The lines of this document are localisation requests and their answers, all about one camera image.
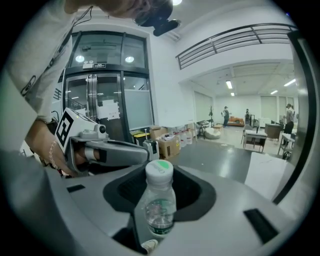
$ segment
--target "glass door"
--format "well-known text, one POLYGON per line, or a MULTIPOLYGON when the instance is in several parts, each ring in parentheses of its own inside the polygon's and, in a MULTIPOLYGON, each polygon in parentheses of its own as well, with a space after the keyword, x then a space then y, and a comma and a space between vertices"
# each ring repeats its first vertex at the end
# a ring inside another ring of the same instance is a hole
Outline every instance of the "glass door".
POLYGON ((89 75, 78 75, 67 78, 65 81, 64 105, 65 107, 77 111, 88 118, 90 115, 89 108, 89 75))
POLYGON ((95 121, 105 125, 109 138, 125 141, 120 74, 92 75, 92 106, 95 121))

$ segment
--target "metal railing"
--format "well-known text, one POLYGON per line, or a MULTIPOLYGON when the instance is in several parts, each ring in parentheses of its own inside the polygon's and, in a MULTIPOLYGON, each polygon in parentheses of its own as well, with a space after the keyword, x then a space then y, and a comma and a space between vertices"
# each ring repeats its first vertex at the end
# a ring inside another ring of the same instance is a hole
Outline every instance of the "metal railing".
POLYGON ((184 69, 212 55, 244 46, 289 44, 287 34, 297 27, 282 23, 260 23, 239 26, 206 38, 176 56, 184 69))

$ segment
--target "bottle label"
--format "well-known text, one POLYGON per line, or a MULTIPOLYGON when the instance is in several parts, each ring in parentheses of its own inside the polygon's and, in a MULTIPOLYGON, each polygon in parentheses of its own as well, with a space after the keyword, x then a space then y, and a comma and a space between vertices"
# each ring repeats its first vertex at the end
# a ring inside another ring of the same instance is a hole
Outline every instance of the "bottle label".
POLYGON ((158 227, 154 227, 149 225, 149 229, 155 233, 156 235, 166 235, 170 232, 170 230, 172 229, 173 224, 167 228, 158 228, 158 227))
POLYGON ((151 201, 145 208, 149 229, 155 235, 166 235, 174 223, 176 205, 164 198, 151 201))

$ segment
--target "bottle holder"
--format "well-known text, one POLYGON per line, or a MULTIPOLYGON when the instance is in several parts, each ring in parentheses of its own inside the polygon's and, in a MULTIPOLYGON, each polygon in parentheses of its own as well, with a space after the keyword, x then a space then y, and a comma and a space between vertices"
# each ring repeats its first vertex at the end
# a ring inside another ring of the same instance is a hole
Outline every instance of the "bottle holder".
MULTIPOLYGON (((145 165, 107 184, 104 199, 119 212, 133 214, 145 189, 145 165)), ((196 221, 215 204, 216 191, 208 182, 173 166, 172 188, 176 198, 174 222, 196 221)))

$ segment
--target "robotic arm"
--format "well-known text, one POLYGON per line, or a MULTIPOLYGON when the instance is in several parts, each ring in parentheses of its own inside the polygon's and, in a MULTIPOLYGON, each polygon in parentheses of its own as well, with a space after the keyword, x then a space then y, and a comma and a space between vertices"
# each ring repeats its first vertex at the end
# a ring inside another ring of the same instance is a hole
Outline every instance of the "robotic arm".
POLYGON ((86 175, 90 164, 105 167, 132 166, 143 164, 149 159, 149 152, 142 146, 109 139, 106 127, 88 117, 66 108, 54 134, 63 151, 67 166, 78 174, 86 175), (75 163, 76 144, 85 146, 89 164, 75 163), (95 159, 93 151, 98 150, 100 158, 95 159))

